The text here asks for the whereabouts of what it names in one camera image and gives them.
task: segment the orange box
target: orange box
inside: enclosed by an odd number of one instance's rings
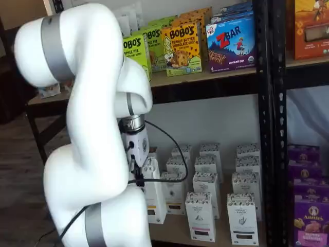
[[[295,59],[329,55],[326,0],[295,1]]]

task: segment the black cable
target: black cable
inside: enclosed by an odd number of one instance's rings
[[[179,151],[179,153],[181,155],[181,158],[183,159],[185,170],[186,170],[186,174],[185,174],[184,178],[178,179],[178,180],[167,180],[167,179],[134,179],[134,180],[128,181],[128,184],[133,184],[133,183],[137,183],[137,182],[162,182],[162,183],[180,183],[180,182],[183,182],[187,178],[189,171],[188,171],[188,168],[187,168],[187,165],[186,165],[186,162],[185,162],[185,158],[184,158],[183,152],[181,151],[178,143],[175,141],[175,139],[170,134],[168,134],[166,131],[164,131],[159,126],[156,126],[154,123],[151,123],[151,122],[149,122],[147,120],[145,120],[145,122],[147,124],[153,126],[154,128],[158,129],[163,134],[167,135],[175,143],[175,145],[177,146],[178,151]]]
[[[41,241],[44,237],[46,237],[46,236],[49,235],[49,234],[52,234],[54,231],[56,231],[55,228],[52,229],[51,231],[45,233],[44,235],[42,235],[42,236],[38,239],[38,241],[35,243],[34,247],[37,247],[37,246],[39,245],[40,241]]]
[[[56,240],[56,242],[55,242],[55,244],[53,245],[53,247],[56,247],[57,246],[57,244],[59,244],[61,241],[62,241],[62,239],[63,239],[63,237],[64,237],[64,235],[65,235],[65,233],[70,229],[70,227],[72,226],[72,224],[75,222],[75,220],[76,219],[78,219],[78,217],[83,213],[83,212],[85,212],[86,211],[86,209],[88,208],[89,206],[85,206],[85,207],[83,207],[71,220],[70,220],[70,222],[67,224],[67,226],[64,228],[64,231],[62,232],[62,234],[59,236],[59,238]]]

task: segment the purple box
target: purple box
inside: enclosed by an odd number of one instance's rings
[[[293,182],[293,179],[320,179],[322,178],[320,163],[289,161],[288,178],[291,182]]]
[[[294,246],[325,247],[329,234],[329,198],[295,195]]]
[[[294,179],[294,194],[329,196],[329,180]]]
[[[292,161],[319,162],[320,148],[318,146],[288,145],[288,158]]]

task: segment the blue box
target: blue box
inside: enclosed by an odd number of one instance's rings
[[[256,48],[253,15],[208,24],[206,33],[208,64],[212,72],[254,66]]]

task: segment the bobo's peanut butter chocolate chip box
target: bobo's peanut butter chocolate chip box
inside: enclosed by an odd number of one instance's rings
[[[294,246],[328,245],[329,195],[295,195]]]
[[[148,79],[152,79],[152,66],[146,35],[138,34],[123,39],[123,52],[126,57],[139,63],[147,74]]]
[[[162,29],[167,76],[202,71],[199,22],[190,22]]]

